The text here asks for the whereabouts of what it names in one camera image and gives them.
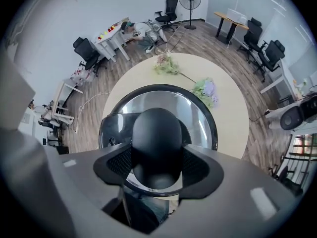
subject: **white printer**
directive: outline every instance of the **white printer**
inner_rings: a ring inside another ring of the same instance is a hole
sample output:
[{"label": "white printer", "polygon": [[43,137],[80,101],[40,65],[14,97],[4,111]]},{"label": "white printer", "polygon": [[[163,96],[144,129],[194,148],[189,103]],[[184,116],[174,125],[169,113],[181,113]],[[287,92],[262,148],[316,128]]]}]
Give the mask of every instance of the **white printer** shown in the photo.
[{"label": "white printer", "polygon": [[228,9],[226,16],[227,16],[227,18],[231,19],[232,21],[234,21],[236,23],[240,23],[243,25],[245,25],[247,23],[246,15],[243,15],[235,10]]}]

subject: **black office chair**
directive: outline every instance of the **black office chair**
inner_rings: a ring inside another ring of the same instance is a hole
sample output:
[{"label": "black office chair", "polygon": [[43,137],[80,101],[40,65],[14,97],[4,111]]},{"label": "black office chair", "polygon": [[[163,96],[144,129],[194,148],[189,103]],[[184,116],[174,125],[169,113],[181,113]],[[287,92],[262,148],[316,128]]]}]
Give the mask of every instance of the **black office chair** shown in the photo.
[{"label": "black office chair", "polygon": [[98,51],[94,50],[90,45],[87,38],[82,39],[78,37],[78,39],[73,43],[74,51],[78,55],[80,55],[86,62],[86,64],[79,63],[79,66],[84,66],[85,70],[89,70],[94,68],[93,73],[98,77],[98,70],[100,67],[101,60],[98,60],[100,54]]},{"label": "black office chair", "polygon": [[175,13],[176,6],[177,6],[178,0],[166,0],[166,10],[165,10],[165,16],[162,16],[162,11],[157,11],[155,13],[159,14],[159,17],[157,17],[155,20],[157,22],[162,22],[164,25],[162,26],[162,29],[170,28],[174,32],[175,29],[172,26],[175,26],[176,29],[178,26],[176,26],[176,23],[171,23],[171,21],[174,21],[177,18],[177,15]]},{"label": "black office chair", "polygon": [[262,76],[263,76],[263,80],[262,82],[265,82],[265,68],[269,69],[269,71],[275,71],[277,68],[279,68],[280,66],[276,66],[276,63],[285,57],[285,47],[280,43],[279,40],[276,41],[270,41],[268,47],[265,50],[265,55],[263,53],[263,48],[265,47],[265,45],[267,45],[267,42],[264,41],[264,44],[260,47],[260,51],[258,52],[259,58],[262,62],[262,64],[260,65],[256,60],[251,61],[249,60],[248,63],[253,63],[255,64],[258,69],[256,71],[260,71]]},{"label": "black office chair", "polygon": [[247,44],[248,48],[246,49],[244,46],[240,46],[237,51],[245,51],[248,55],[247,61],[249,60],[250,55],[252,56],[252,51],[260,52],[261,48],[258,46],[258,42],[260,39],[260,35],[262,33],[262,24],[254,18],[248,20],[249,30],[247,34],[244,36],[244,42]]}]

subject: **person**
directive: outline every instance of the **person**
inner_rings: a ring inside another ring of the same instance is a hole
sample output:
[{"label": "person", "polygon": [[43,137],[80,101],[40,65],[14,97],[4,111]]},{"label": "person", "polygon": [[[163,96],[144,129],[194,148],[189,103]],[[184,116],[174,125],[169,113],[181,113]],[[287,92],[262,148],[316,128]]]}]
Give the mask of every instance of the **person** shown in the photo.
[{"label": "person", "polygon": [[38,121],[49,121],[50,124],[60,127],[60,123],[57,122],[57,120],[60,120],[68,125],[71,125],[74,120],[73,119],[67,119],[63,117],[56,117],[52,114],[52,111],[50,110],[49,106],[35,106],[33,103],[33,100],[30,102],[29,109],[32,110],[34,116],[38,119]]},{"label": "person", "polygon": [[140,46],[145,47],[146,53],[150,53],[154,48],[154,44],[158,41],[157,34],[146,23],[124,21],[121,29],[126,33],[133,33],[133,37],[129,41],[138,41]]}]

